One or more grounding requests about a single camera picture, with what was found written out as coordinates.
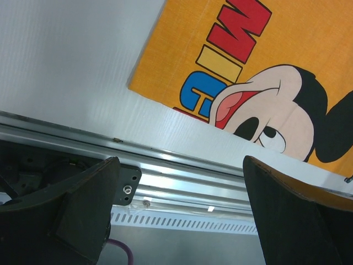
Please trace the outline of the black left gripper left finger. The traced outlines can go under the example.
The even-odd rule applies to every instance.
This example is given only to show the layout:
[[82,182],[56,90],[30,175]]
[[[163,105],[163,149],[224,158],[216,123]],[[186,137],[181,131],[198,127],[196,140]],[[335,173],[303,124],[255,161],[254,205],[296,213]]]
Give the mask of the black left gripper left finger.
[[1,205],[1,264],[96,264],[119,173],[111,157]]

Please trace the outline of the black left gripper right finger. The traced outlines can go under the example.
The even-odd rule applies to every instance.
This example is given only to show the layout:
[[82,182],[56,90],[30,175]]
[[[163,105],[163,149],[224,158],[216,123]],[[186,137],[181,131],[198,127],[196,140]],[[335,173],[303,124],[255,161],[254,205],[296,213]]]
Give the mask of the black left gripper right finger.
[[243,173],[266,264],[352,264],[352,195],[245,156]]

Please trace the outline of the orange cartoon mouse towel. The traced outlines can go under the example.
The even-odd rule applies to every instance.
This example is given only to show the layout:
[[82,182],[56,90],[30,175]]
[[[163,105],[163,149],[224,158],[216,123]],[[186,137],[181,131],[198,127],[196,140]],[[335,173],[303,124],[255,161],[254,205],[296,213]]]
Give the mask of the orange cartoon mouse towel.
[[166,1],[129,89],[352,176],[351,1]]

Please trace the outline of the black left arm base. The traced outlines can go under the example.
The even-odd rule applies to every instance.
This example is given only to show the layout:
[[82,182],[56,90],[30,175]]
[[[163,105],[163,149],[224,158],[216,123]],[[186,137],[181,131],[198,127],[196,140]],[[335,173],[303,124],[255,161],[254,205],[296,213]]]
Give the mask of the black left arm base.
[[102,159],[1,141],[1,192],[21,197],[57,184]]

